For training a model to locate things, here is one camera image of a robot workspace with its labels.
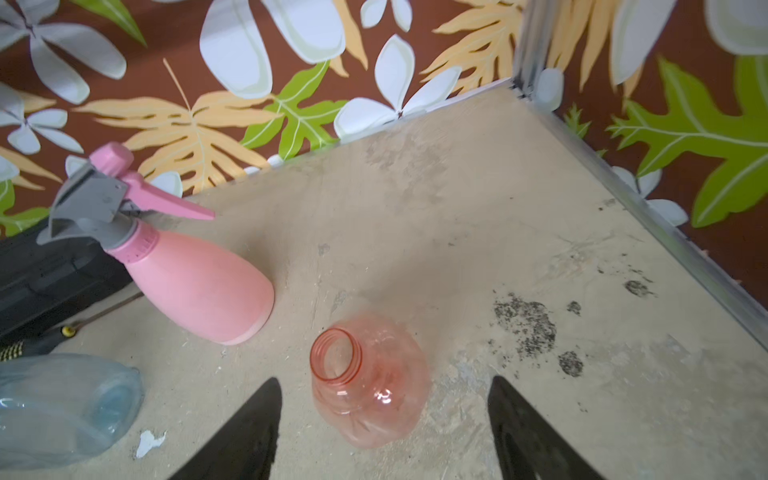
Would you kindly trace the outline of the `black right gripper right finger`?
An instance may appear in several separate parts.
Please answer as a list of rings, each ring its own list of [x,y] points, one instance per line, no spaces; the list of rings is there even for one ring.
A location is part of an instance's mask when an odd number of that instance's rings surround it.
[[[487,408],[504,480],[602,477],[504,377],[493,378]]]

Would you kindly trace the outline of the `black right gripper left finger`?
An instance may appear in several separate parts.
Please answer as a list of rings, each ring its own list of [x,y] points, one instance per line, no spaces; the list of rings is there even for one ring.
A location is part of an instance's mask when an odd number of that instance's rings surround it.
[[[269,478],[277,452],[281,410],[281,386],[272,377],[172,477]]]

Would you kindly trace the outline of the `clear red spray bottle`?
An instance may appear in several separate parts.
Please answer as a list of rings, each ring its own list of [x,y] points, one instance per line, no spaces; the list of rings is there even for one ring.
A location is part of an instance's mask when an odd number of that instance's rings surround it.
[[[309,364],[317,410],[360,449],[410,434],[431,387],[426,356],[414,338],[403,326],[369,312],[323,331]]]

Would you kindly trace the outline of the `opaque pink spray bottle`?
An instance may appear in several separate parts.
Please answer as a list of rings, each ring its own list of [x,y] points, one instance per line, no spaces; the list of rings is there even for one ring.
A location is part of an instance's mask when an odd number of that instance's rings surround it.
[[[161,313],[202,339],[237,345],[253,337],[272,313],[270,280],[216,244],[139,220],[125,243],[106,252],[125,265]]]

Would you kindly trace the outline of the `clear blue spray bottle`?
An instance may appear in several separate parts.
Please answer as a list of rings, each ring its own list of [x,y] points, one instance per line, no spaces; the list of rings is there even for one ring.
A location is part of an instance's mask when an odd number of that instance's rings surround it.
[[[140,372],[85,354],[1,364],[1,469],[52,469],[96,457],[131,428],[144,399]]]

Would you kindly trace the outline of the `pink grey spray nozzle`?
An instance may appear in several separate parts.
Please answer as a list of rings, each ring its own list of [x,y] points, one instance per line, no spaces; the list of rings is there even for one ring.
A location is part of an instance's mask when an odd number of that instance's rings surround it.
[[[196,220],[215,218],[213,211],[146,181],[131,169],[133,161],[132,152],[117,142],[95,150],[59,189],[37,243],[91,238],[104,250],[113,250],[137,231],[139,219],[129,215],[134,211]]]

